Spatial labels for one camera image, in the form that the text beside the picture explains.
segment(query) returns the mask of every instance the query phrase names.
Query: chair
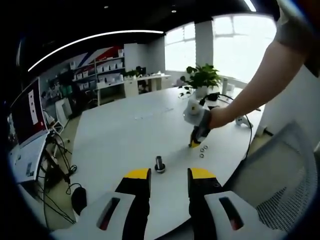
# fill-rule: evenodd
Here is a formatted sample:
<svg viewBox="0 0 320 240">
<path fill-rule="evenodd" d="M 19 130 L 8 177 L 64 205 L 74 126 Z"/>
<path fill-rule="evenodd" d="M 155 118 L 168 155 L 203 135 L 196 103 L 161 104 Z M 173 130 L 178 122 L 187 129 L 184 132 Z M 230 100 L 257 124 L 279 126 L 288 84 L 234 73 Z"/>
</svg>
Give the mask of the chair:
<svg viewBox="0 0 320 240">
<path fill-rule="evenodd" d="M 55 124 L 52 126 L 51 129 L 54 131 L 56 135 L 58 135 L 57 137 L 55 137 L 57 144 L 59 144 L 60 147 L 64 149 L 64 151 L 68 151 L 65 148 L 65 143 L 70 143 L 70 140 L 68 138 L 61 137 L 61 133 L 64 131 L 65 126 L 68 122 L 68 119 L 65 115 L 64 106 L 65 106 L 64 99 L 61 99 L 55 103 L 55 113 L 56 113 L 57 121 L 55 122 Z M 56 157 L 57 151 L 58 151 L 58 146 L 55 145 L 54 151 L 53 151 L 54 157 Z"/>
<path fill-rule="evenodd" d="M 289 234 L 313 211 L 318 171 L 308 139 L 292 122 L 243 161 L 224 187 L 253 206 L 262 223 Z"/>
</svg>

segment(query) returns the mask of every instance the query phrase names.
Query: led strip light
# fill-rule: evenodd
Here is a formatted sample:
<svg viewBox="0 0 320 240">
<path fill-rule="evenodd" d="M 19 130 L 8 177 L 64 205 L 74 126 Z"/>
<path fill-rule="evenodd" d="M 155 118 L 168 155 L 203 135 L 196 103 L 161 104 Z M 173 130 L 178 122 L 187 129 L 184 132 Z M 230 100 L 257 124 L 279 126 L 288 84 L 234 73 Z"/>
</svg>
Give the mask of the led strip light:
<svg viewBox="0 0 320 240">
<path fill-rule="evenodd" d="M 104 33 L 100 33 L 100 34 L 96 34 L 96 35 L 92 35 L 92 36 L 87 36 L 84 38 L 81 38 L 79 40 L 73 41 L 68 43 L 67 45 L 64 45 L 62 47 L 59 47 L 58 49 L 50 52 L 48 55 L 44 56 L 43 58 L 41 58 L 39 61 L 37 61 L 35 64 L 33 64 L 29 69 L 28 72 L 30 72 L 35 66 L 37 66 L 39 63 L 41 63 L 43 60 L 45 60 L 46 58 L 50 57 L 51 55 L 55 54 L 56 52 L 69 47 L 73 44 L 82 42 L 84 40 L 88 40 L 88 39 L 93 39 L 96 37 L 101 37 L 101 36 L 106 36 L 106 35 L 112 35 L 112 34 L 127 34 L 127 33 L 151 33 L 151 34 L 163 34 L 163 31 L 154 31 L 154 30 L 122 30 L 122 31 L 110 31 L 110 32 L 104 32 Z"/>
<path fill-rule="evenodd" d="M 245 4 L 249 7 L 251 12 L 256 12 L 256 8 L 250 0 L 244 0 Z"/>
</svg>

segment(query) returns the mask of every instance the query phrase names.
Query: shelf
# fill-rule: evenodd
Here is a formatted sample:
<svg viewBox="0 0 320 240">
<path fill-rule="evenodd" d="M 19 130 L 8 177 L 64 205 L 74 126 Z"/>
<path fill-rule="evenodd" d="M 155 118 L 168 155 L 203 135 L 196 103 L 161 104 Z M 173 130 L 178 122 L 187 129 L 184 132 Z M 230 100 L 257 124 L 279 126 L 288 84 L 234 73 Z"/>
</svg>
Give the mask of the shelf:
<svg viewBox="0 0 320 240">
<path fill-rule="evenodd" d="M 108 74 L 108 73 L 110 73 L 110 72 L 112 73 L 112 72 L 115 72 L 115 71 L 117 71 L 117 70 L 123 70 L 123 69 L 125 69 L 125 67 L 116 68 L 116 69 L 114 69 L 114 70 L 109 70 L 109 71 L 98 72 L 97 75 Z"/>
<path fill-rule="evenodd" d="M 72 71 L 75 71 L 75 70 L 83 69 L 83 68 L 85 68 L 85 67 L 89 67 L 89 66 L 92 66 L 92 65 L 95 65 L 95 64 L 94 64 L 94 63 L 89 63 L 89 64 L 87 64 L 87 65 L 79 66 L 79 67 L 77 67 L 77 68 L 75 68 L 75 69 L 71 69 L 71 70 L 72 70 Z"/>
<path fill-rule="evenodd" d="M 109 61 L 113 61 L 113 60 L 118 60 L 118 59 L 124 59 L 125 57 L 124 56 L 119 56 L 119 57 L 114 57 L 112 59 L 105 59 L 105 60 L 101 60 L 101 61 L 96 61 L 95 63 L 96 64 L 99 64 L 99 63 L 105 63 L 105 62 L 109 62 Z"/>
<path fill-rule="evenodd" d="M 112 58 L 112 59 L 105 59 L 105 60 L 101 60 L 101 61 L 96 61 L 95 63 L 96 63 L 96 64 L 100 64 L 100 63 L 105 63 L 105 62 L 109 62 L 109 61 L 113 61 L 113 60 L 118 60 L 118 59 L 124 59 L 124 58 L 125 58 L 124 56 L 114 57 L 114 58 Z M 89 67 L 89 66 L 95 65 L 95 63 L 93 62 L 93 63 L 89 63 L 89 64 L 84 65 L 84 66 L 79 66 L 79 67 L 77 67 L 77 68 L 75 68 L 75 69 L 72 69 L 72 70 L 75 71 L 75 70 L 78 70 L 78 69 L 83 69 L 83 68 L 85 68 L 85 67 Z"/>
<path fill-rule="evenodd" d="M 83 77 L 83 78 L 80 78 L 80 79 L 77 79 L 77 80 L 75 80 L 75 81 L 72 81 L 72 82 L 78 82 L 78 81 L 81 81 L 81 80 L 85 80 L 85 79 L 88 79 L 88 78 L 92 78 L 92 77 L 95 77 L 96 76 L 96 74 L 91 74 L 91 75 L 89 75 L 89 76 L 86 76 L 86 77 Z"/>
</svg>

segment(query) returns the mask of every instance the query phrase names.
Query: computer monitor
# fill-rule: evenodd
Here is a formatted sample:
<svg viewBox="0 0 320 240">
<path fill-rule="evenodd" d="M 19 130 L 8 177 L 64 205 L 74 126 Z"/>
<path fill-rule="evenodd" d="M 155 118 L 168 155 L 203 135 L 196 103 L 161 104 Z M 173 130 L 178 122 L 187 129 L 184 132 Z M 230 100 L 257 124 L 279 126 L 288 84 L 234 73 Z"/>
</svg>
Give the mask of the computer monitor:
<svg viewBox="0 0 320 240">
<path fill-rule="evenodd" d="M 65 71 L 61 73 L 59 76 L 59 83 L 62 86 L 69 86 L 72 84 L 72 79 L 74 78 L 74 72 L 72 70 Z"/>
<path fill-rule="evenodd" d="M 40 100 L 39 79 L 32 82 L 11 105 L 12 121 L 21 147 L 45 134 L 48 129 Z"/>
</svg>

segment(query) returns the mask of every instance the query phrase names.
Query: white table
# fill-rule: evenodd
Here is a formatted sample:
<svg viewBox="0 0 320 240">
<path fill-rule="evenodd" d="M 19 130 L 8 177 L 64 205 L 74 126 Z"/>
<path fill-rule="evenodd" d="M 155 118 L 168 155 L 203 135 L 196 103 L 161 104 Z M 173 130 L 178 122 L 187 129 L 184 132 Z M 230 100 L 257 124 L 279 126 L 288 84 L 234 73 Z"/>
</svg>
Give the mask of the white table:
<svg viewBox="0 0 320 240">
<path fill-rule="evenodd" d="M 188 98 L 179 98 L 181 92 L 168 88 L 87 110 L 82 113 L 74 140 L 72 163 L 78 170 L 71 181 L 86 188 L 88 204 L 106 191 L 114 191 L 129 171 L 151 168 L 146 240 L 163 236 L 190 218 L 188 168 L 207 169 L 224 185 L 249 144 L 250 129 L 231 122 L 210 132 L 202 143 L 208 149 L 200 158 L 201 147 L 188 147 L 193 126 L 184 121 Z M 248 114 L 253 123 L 252 138 L 263 111 L 264 106 Z M 166 165 L 163 174 L 154 169 L 157 155 Z"/>
<path fill-rule="evenodd" d="M 132 97 L 136 96 L 139 94 L 138 91 L 138 81 L 141 80 L 148 80 L 149 84 L 151 85 L 151 91 L 157 91 L 161 90 L 161 82 L 163 78 L 169 78 L 171 75 L 154 75 L 154 76 L 143 76 L 143 77 L 137 77 L 137 78 L 129 78 L 126 79 L 125 81 L 119 81 L 119 82 L 114 82 L 114 83 L 104 83 L 104 82 L 99 82 L 96 85 L 96 90 L 97 90 L 97 105 L 100 106 L 101 103 L 101 89 L 117 86 L 117 85 L 124 85 L 124 92 L 125 92 L 125 97 Z"/>
</svg>

